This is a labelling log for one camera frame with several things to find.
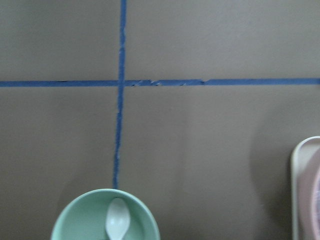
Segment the cream serving tray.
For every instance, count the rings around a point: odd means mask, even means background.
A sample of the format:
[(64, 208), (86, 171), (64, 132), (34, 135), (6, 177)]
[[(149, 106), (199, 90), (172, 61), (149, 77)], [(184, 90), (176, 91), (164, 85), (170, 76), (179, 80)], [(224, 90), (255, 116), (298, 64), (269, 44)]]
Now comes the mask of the cream serving tray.
[(313, 136), (301, 141), (292, 151), (290, 158), (293, 240), (313, 240), (313, 187), (318, 169), (320, 137)]

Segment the mint green bowl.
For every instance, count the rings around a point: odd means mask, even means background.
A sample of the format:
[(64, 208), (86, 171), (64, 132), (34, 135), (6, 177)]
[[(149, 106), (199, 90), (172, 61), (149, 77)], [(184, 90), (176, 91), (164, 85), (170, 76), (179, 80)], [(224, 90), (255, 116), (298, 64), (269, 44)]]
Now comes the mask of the mint green bowl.
[(72, 200), (57, 218), (52, 240), (109, 240), (105, 223), (114, 198), (123, 199), (131, 221), (123, 240), (159, 240), (160, 231), (148, 207), (134, 195), (117, 189), (96, 189)]

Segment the pink bowl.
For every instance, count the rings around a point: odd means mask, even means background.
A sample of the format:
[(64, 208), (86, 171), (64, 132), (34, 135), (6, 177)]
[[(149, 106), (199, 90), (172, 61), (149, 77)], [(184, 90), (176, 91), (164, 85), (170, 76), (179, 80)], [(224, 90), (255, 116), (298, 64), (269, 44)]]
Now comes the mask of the pink bowl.
[(312, 192), (312, 234), (314, 240), (320, 239), (320, 169), (314, 178)]

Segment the white plastic spoon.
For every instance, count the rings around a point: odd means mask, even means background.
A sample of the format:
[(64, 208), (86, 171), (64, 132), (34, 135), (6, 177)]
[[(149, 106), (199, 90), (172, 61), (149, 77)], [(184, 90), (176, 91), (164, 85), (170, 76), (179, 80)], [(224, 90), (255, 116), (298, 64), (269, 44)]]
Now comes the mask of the white plastic spoon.
[(105, 231), (110, 240), (123, 240), (129, 230), (131, 214), (126, 202), (114, 198), (107, 209)]

